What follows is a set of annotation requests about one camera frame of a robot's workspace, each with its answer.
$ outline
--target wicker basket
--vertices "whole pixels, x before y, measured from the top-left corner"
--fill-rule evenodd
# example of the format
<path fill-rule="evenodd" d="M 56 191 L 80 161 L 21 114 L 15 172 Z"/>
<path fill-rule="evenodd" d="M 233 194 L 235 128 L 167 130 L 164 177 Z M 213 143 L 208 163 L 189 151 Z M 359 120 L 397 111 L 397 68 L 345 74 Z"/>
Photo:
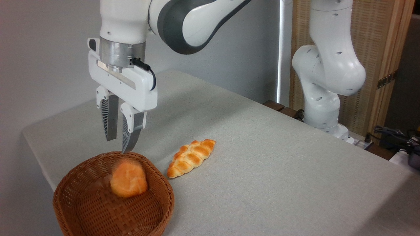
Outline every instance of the wicker basket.
<path fill-rule="evenodd" d="M 144 167 L 149 189 L 130 198 L 112 193 L 112 168 L 121 158 Z M 53 206 L 65 236 L 162 235 L 174 206 L 168 180 L 144 156 L 109 152 L 71 170 L 57 186 Z"/>

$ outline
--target table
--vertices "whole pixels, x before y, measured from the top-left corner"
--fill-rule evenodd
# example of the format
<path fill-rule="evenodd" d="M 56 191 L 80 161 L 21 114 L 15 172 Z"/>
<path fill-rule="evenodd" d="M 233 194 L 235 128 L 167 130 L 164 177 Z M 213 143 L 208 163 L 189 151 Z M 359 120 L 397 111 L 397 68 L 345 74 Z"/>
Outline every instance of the table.
<path fill-rule="evenodd" d="M 193 76 L 157 78 L 158 106 L 134 151 L 165 173 L 180 146 L 217 141 L 199 168 L 170 180 L 164 235 L 420 234 L 418 175 Z M 121 129 L 105 141 L 95 101 L 24 136 L 53 189 L 80 162 L 121 150 Z"/>

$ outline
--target bread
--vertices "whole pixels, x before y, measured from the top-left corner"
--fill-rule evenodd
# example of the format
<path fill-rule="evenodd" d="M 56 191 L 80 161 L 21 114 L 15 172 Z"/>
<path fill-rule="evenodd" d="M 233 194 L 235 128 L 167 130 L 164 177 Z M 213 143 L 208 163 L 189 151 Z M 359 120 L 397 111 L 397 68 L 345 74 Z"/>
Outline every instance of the bread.
<path fill-rule="evenodd" d="M 133 197 L 147 191 L 146 173 L 141 164 L 123 159 L 112 173 L 112 192 L 120 197 Z"/>
<path fill-rule="evenodd" d="M 167 176 L 175 178 L 199 167 L 210 156 L 215 144 L 216 141 L 206 139 L 201 142 L 195 140 L 190 145 L 182 146 L 173 156 Z"/>

